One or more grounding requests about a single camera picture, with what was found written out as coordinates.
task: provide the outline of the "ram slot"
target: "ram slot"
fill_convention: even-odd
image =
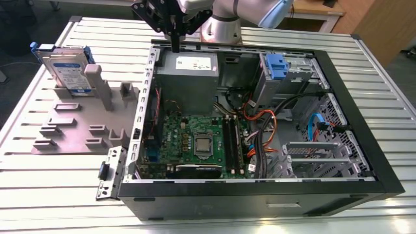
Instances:
[[[234,172],[239,169],[239,163],[238,163],[238,144],[237,144],[237,127],[234,124],[234,120],[229,120],[229,128],[230,128],[230,141],[231,141],[231,157],[233,157],[233,169]]]
[[[225,152],[225,169],[230,172],[234,160],[231,155],[231,138],[230,138],[230,128],[229,120],[222,118],[222,141],[223,141],[223,152]]]

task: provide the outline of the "cpu socket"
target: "cpu socket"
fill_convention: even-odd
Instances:
[[[213,155],[211,135],[197,133],[193,135],[193,154],[205,160]]]

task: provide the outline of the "workbench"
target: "workbench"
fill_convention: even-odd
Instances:
[[[71,18],[57,46],[87,45],[110,86],[139,86],[150,39],[141,21]],[[31,155],[57,100],[41,66],[0,132],[0,230],[59,233],[414,233],[416,112],[363,43],[349,35],[242,28],[245,44],[325,50],[405,193],[331,217],[139,221],[121,201],[95,202],[103,155]],[[198,41],[194,33],[187,40]]]

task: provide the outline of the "power supply label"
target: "power supply label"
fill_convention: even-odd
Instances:
[[[77,63],[53,63],[58,79],[63,82],[66,89],[73,95],[82,96],[90,92],[87,79],[81,75],[81,66]]]
[[[210,71],[210,58],[178,56],[175,58],[175,69]]]

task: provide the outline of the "wooden cabinet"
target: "wooden cabinet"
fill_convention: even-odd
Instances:
[[[416,0],[337,0],[345,15],[331,33],[358,34],[386,66],[416,36]]]

